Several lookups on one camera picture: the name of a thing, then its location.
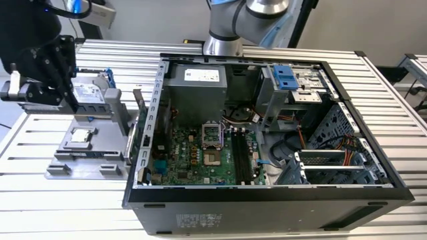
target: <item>motherboard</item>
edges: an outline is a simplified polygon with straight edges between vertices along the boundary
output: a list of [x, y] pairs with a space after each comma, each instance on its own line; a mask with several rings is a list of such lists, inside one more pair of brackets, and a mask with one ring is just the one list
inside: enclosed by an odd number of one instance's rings
[[152, 184], [162, 186], [265, 184], [262, 166], [257, 166], [256, 163], [260, 153], [254, 133], [241, 130], [232, 132], [221, 129], [218, 124], [216, 126], [208, 124], [200, 128], [173, 128], [170, 153], [166, 159], [154, 160]]

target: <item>metal case frame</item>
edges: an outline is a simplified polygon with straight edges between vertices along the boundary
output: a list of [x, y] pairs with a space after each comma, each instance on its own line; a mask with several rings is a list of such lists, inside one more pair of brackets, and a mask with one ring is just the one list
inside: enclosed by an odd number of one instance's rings
[[[193, 63], [194, 59], [202, 59], [204, 63], [212, 64], [226, 64], [226, 61], [230, 60], [233, 63], [257, 66], [272, 63], [320, 65], [337, 91], [338, 100], [360, 130], [356, 137], [365, 139], [393, 187], [293, 188], [272, 185], [270, 188], [257, 186], [246, 188], [138, 188], [134, 182], [144, 183], [142, 175], [149, 171], [145, 168], [138, 174], [136, 168], [146, 165], [144, 159], [148, 159], [149, 151], [145, 150], [153, 137], [144, 132], [141, 158], [137, 159], [129, 170], [122, 207], [133, 209], [149, 235], [348, 231], [413, 200], [409, 189], [387, 159], [326, 62], [177, 54], [161, 54], [160, 56], [146, 128], [152, 128], [154, 124], [149, 115], [156, 114], [156, 105], [158, 106], [156, 99], [160, 97], [165, 68], [172, 61], [188, 64]], [[213, 218], [210, 227], [182, 227], [180, 225], [182, 221], [197, 222], [206, 217]]]

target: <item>aluminum extrusion table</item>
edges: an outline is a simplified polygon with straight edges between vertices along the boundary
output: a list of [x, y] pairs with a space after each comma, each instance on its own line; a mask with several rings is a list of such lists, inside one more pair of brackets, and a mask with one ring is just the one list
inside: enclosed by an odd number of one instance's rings
[[[132, 89], [141, 89], [149, 103], [160, 53], [201, 54], [201, 46], [86, 40], [78, 48], [77, 66], [112, 68], [121, 101], [132, 109], [137, 107]], [[253, 46], [244, 47], [244, 56], [328, 62], [415, 201], [344, 233], [185, 238], [427, 239], [427, 125], [371, 61], [350, 51], [265, 50]], [[146, 236], [133, 212], [121, 209], [124, 181], [44, 178], [70, 120], [69, 115], [24, 114], [0, 144], [0, 233], [9, 233], [0, 238], [154, 239]]]

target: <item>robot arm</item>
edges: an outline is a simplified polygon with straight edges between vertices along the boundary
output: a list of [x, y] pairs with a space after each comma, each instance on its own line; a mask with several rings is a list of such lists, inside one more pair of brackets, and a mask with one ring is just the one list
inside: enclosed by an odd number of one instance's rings
[[205, 55], [241, 56], [240, 37], [262, 48], [273, 48], [293, 17], [289, 0], [210, 0], [209, 37]]
[[57, 106], [62, 100], [76, 112], [72, 94], [76, 76], [74, 38], [60, 35], [58, 17], [80, 19], [89, 15], [50, 6], [49, 0], [0, 1], [0, 59], [10, 74], [0, 89], [2, 101]]

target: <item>blue drive bay latch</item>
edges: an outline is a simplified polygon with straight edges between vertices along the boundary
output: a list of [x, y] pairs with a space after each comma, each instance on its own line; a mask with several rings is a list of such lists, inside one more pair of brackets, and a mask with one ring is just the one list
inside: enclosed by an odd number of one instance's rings
[[296, 90], [298, 89], [298, 83], [293, 76], [293, 72], [289, 66], [272, 66], [272, 74], [278, 82], [278, 88], [281, 90]]

